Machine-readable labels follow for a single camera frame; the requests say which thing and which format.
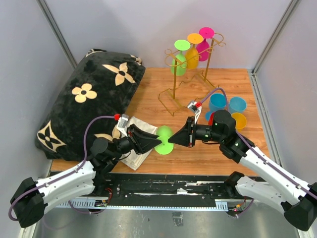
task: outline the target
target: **wooden tabletop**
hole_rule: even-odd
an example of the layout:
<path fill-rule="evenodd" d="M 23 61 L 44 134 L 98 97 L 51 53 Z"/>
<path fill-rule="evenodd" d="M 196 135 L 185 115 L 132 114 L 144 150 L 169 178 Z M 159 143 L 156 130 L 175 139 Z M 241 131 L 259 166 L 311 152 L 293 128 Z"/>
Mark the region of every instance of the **wooden tabletop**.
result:
<path fill-rule="evenodd" d="M 184 76 L 177 78 L 177 85 L 181 80 L 189 81 L 197 72 L 198 69 L 188 70 Z M 209 69 L 207 78 L 213 84 L 222 87 L 229 100 L 234 96 L 246 100 L 247 109 L 244 111 L 244 115 L 247 118 L 247 126 L 241 133 L 269 156 L 247 71 L 245 69 Z M 176 97 L 185 100 L 186 104 L 197 97 L 204 96 L 208 91 L 202 84 L 195 81 L 182 86 L 176 91 Z M 192 113 L 188 109 L 182 109 L 172 117 L 160 103 L 159 93 L 172 87 L 173 75 L 170 68 L 147 68 L 126 114 L 155 126 L 168 125 L 174 132 L 177 132 L 183 127 L 187 117 L 192 116 Z M 198 123 L 207 124 L 205 120 L 207 111 L 208 101 L 203 104 L 203 112 Z M 52 171 L 63 171 L 77 163 L 54 160 Z M 113 169 L 113 172 L 117 173 L 187 175 L 229 175 L 233 171 L 239 171 L 249 176 L 256 175 L 251 170 L 223 156 L 218 145 L 205 145 L 199 141 L 193 148 L 174 145 L 174 150 L 168 155 L 159 155 L 153 150 L 136 171 L 122 162 L 119 162 Z"/>

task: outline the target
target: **pillow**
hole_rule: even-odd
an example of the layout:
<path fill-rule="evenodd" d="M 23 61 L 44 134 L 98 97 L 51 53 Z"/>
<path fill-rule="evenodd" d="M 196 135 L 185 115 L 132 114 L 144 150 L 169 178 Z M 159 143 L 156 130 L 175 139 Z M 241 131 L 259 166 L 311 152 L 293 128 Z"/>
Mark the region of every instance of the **pillow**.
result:
<path fill-rule="evenodd" d="M 83 137 L 98 116 L 123 114 L 137 90 L 145 67 L 141 59 L 122 53 L 92 49 L 65 84 L 35 138 L 48 159 L 82 161 Z M 100 119 L 87 134 L 89 150 L 97 137 L 119 138 L 113 119 Z"/>

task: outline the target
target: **gray wall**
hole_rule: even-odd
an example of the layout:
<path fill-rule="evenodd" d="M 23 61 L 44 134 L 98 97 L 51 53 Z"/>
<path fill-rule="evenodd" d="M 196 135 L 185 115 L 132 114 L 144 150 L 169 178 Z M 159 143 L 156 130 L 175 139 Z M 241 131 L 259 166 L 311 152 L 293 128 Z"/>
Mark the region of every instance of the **gray wall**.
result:
<path fill-rule="evenodd" d="M 74 57 L 92 48 L 166 67 L 164 50 L 204 26 L 222 33 L 212 67 L 252 68 L 290 0 L 46 0 Z"/>
<path fill-rule="evenodd" d="M 33 141 L 72 68 L 35 0 L 1 0 L 0 32 L 0 236 L 15 238 L 9 200 L 48 168 Z"/>
<path fill-rule="evenodd" d="M 301 1 L 258 72 L 282 163 L 310 183 L 317 181 L 316 9 L 316 0 Z"/>

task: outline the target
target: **gray floor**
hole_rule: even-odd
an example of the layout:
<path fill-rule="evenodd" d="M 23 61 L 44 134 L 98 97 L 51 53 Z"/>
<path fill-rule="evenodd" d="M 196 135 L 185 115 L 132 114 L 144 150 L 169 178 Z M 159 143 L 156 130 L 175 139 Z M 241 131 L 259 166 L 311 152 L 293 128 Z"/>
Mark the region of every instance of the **gray floor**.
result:
<path fill-rule="evenodd" d="M 82 215 L 55 208 L 45 215 L 52 231 L 38 224 L 33 238 L 298 238 L 298 233 L 277 211 L 255 203 L 241 218 L 224 212 L 184 211 L 183 220 L 172 211 L 106 210 Z"/>

